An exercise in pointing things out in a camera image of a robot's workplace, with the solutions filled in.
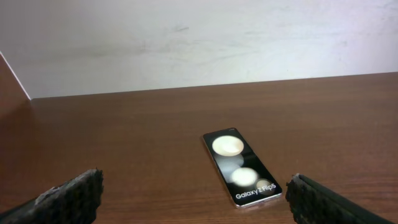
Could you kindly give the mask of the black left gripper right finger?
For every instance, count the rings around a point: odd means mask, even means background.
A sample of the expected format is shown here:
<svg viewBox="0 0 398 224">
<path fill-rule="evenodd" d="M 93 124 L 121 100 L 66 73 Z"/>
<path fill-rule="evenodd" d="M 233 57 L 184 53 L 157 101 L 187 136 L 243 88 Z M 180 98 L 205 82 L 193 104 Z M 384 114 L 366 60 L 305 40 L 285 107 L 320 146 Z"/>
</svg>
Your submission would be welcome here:
<svg viewBox="0 0 398 224">
<path fill-rule="evenodd" d="M 293 175 L 286 186 L 297 224 L 392 224 L 305 175 Z"/>
</svg>

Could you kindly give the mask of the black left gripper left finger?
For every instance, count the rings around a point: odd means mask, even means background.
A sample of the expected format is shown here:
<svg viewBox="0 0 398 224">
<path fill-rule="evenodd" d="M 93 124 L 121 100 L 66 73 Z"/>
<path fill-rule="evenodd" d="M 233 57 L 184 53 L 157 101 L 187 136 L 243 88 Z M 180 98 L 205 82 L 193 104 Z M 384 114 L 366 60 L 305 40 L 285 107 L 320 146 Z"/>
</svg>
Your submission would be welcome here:
<svg viewBox="0 0 398 224">
<path fill-rule="evenodd" d="M 101 205 L 103 171 L 89 169 L 1 214 L 4 224 L 91 224 Z"/>
</svg>

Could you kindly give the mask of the black Galaxy flip phone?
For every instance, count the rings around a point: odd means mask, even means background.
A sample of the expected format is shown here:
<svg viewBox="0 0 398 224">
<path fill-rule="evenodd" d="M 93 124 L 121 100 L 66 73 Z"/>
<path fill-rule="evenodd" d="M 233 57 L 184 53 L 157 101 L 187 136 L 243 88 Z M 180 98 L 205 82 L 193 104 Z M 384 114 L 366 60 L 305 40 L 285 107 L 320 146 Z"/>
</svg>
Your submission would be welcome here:
<svg viewBox="0 0 398 224">
<path fill-rule="evenodd" d="M 236 207 L 250 207 L 282 195 L 280 184 L 236 128 L 206 133 L 202 138 Z"/>
</svg>

